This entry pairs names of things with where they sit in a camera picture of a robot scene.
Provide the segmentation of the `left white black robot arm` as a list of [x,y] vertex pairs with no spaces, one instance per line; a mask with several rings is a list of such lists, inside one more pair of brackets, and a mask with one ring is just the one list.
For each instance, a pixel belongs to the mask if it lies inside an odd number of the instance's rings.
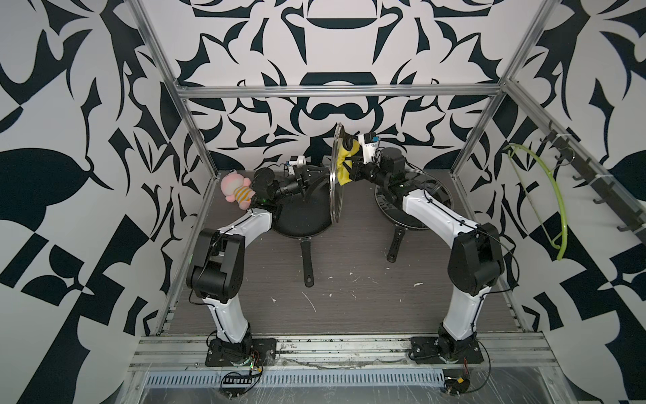
[[231,362],[252,357],[252,328],[238,293],[244,281],[246,249],[264,233],[274,230],[299,240],[304,285],[314,285],[311,237],[331,226],[328,178],[328,169],[304,165],[292,167],[282,178],[262,168],[252,178],[232,171],[220,180],[226,201],[245,214],[226,227],[200,232],[186,278],[198,305],[207,306],[214,319],[210,350],[223,353]]

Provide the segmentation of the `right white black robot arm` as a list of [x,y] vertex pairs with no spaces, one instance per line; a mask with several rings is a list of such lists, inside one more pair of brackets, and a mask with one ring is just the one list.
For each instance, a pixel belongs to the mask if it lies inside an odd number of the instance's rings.
[[439,357],[448,363],[462,360],[478,347],[482,305],[504,272],[499,233],[489,223],[479,224],[449,210],[432,196],[427,183],[408,178],[407,161],[400,150],[382,148],[374,156],[357,158],[361,151],[358,143],[352,150],[340,147],[334,158],[338,183],[368,180],[377,185],[394,207],[417,219],[451,248],[447,275],[453,292],[447,315],[433,345],[413,347],[410,358]]

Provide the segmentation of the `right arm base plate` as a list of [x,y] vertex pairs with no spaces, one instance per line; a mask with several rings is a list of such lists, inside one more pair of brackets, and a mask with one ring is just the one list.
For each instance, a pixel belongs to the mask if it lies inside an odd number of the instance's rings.
[[410,338],[408,357],[417,364],[454,365],[482,364],[485,360],[478,342],[469,337],[453,340],[451,337]]

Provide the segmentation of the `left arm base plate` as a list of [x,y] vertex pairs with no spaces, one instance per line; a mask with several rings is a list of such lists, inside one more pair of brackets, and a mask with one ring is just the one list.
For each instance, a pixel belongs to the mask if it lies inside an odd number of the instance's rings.
[[252,338],[240,343],[228,343],[218,338],[209,342],[205,366],[233,367],[271,364],[277,351],[274,338]]

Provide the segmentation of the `yellow microfiber cloth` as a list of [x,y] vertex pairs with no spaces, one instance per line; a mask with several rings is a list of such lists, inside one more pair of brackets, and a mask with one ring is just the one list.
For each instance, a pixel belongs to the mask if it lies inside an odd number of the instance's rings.
[[353,168],[352,157],[359,151],[359,149],[359,143],[354,139],[351,140],[349,148],[344,146],[344,141],[339,143],[336,157],[336,179],[339,185],[343,186],[352,181],[350,178]]

